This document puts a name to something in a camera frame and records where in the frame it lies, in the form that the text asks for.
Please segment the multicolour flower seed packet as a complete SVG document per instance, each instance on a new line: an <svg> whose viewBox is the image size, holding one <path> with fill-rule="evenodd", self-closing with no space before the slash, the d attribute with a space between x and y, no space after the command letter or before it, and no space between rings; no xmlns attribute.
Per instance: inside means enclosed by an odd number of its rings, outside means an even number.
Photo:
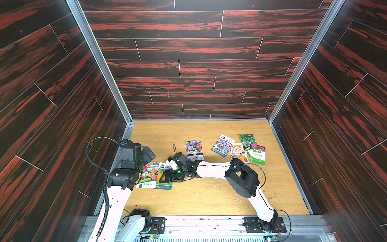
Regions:
<svg viewBox="0 0 387 242"><path fill-rule="evenodd" d="M165 163L150 162L143 167L141 178L136 185L137 189L162 189L159 182L163 172L166 170Z"/></svg>

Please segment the pink aster seed packet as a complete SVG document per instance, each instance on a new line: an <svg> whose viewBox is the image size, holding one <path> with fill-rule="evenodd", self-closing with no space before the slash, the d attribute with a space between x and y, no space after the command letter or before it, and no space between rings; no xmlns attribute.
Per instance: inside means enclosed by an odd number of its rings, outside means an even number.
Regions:
<svg viewBox="0 0 387 242"><path fill-rule="evenodd" d="M189 160L204 160L203 148L200 140L186 141L186 156Z"/></svg>

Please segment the yellow marigold seed packet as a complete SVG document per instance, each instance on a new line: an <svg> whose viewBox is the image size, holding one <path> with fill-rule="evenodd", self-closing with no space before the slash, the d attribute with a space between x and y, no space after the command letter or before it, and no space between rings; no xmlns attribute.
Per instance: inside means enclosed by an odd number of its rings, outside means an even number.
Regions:
<svg viewBox="0 0 387 242"><path fill-rule="evenodd" d="M173 187L173 184L172 183L167 183L165 181L165 178L162 178L164 172L165 172L165 169L160 169L157 172L156 189L171 191L172 187Z"/></svg>

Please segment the purple flower seed packet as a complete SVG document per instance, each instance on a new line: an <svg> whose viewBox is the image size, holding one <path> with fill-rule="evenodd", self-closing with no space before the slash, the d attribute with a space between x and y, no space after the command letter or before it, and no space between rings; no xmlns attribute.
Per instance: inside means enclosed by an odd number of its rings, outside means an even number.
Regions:
<svg viewBox="0 0 387 242"><path fill-rule="evenodd" d="M234 143L234 139L221 135L211 150L222 157L227 157Z"/></svg>

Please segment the pink striped shop seed packet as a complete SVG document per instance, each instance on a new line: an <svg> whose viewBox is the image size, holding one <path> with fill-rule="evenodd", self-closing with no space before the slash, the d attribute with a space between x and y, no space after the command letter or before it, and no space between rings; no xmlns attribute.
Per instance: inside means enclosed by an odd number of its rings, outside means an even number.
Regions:
<svg viewBox="0 0 387 242"><path fill-rule="evenodd" d="M244 163L249 162L248 157L244 151L242 143L234 143L232 145L231 150L230 150L230 157L231 157L231 160L233 160L234 158L237 158L237 159L243 161Z"/></svg>

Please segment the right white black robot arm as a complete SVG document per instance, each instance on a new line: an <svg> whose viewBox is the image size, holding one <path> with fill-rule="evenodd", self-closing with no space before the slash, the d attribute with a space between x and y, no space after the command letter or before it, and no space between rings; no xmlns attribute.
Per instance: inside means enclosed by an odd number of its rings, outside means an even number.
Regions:
<svg viewBox="0 0 387 242"><path fill-rule="evenodd" d="M225 179L236 193L247 198L254 207L258 221L251 226L268 233L277 231L278 213L264 196L258 174L247 163L238 158L226 163L192 161L179 152L169 157L167 164L171 169L164 172L160 182L180 183L193 178L208 177Z"/></svg>

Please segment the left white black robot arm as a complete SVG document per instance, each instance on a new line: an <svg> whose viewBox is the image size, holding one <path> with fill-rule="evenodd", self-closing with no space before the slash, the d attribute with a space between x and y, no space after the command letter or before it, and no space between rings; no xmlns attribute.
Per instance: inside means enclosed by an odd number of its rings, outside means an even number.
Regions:
<svg viewBox="0 0 387 242"><path fill-rule="evenodd" d="M117 143L123 149L124 159L121 167L111 172L95 164L88 152L91 144L86 146L86 158L95 167L104 172L104 204L94 227L90 242L133 242L137 235L147 232L151 227L149 210L135 209L129 214L129 221L117 233L121 215L133 191L140 180L141 168L146 161L155 158L149 147L123 139Z"/></svg>

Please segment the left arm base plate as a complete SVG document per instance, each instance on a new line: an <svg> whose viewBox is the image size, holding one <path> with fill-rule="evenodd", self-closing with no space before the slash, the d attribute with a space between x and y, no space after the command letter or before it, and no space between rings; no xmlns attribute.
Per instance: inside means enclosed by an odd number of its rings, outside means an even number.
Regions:
<svg viewBox="0 0 387 242"><path fill-rule="evenodd" d="M159 235L165 232L165 217L153 217L145 219L145 227L141 231L142 234Z"/></svg>

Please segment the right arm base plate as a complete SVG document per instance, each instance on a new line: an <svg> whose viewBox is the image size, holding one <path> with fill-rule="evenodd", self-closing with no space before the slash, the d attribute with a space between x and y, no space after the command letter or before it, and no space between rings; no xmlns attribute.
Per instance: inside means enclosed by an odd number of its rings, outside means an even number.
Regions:
<svg viewBox="0 0 387 242"><path fill-rule="evenodd" d="M243 218L242 224L248 234L253 233L286 233L287 229L282 217L277 217L275 222L266 222L258 217L248 216Z"/></svg>

